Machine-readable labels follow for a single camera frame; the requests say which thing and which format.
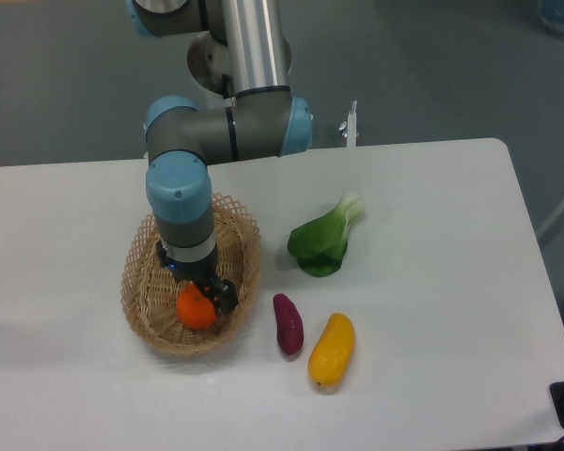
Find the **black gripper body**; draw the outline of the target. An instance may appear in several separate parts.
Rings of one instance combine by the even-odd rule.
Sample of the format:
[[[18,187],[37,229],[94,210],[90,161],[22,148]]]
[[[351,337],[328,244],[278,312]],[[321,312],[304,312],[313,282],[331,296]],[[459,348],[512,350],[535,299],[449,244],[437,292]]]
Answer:
[[[181,262],[170,257],[160,240],[157,240],[155,250],[160,266],[170,271],[177,283],[184,280],[208,282],[217,275],[218,250],[216,247],[206,257],[191,262]]]

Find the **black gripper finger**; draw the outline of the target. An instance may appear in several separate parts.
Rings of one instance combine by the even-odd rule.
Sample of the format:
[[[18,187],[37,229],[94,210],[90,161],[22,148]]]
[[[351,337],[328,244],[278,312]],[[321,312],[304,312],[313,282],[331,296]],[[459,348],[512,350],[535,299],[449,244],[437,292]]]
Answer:
[[[239,303],[235,285],[228,279],[212,277],[205,287],[216,316],[230,315]]]

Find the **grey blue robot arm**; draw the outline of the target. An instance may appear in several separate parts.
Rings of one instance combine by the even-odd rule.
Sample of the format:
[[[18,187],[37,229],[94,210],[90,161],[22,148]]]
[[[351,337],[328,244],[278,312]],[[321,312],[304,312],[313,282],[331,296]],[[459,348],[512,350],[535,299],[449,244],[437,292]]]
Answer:
[[[146,194],[161,265],[194,283],[219,316],[238,303],[221,278],[212,209],[212,164],[285,156],[312,142],[306,100],[291,94],[291,55],[275,1],[130,1],[140,35],[193,34],[187,64],[226,105],[198,110],[183,97],[155,101],[145,120]]]

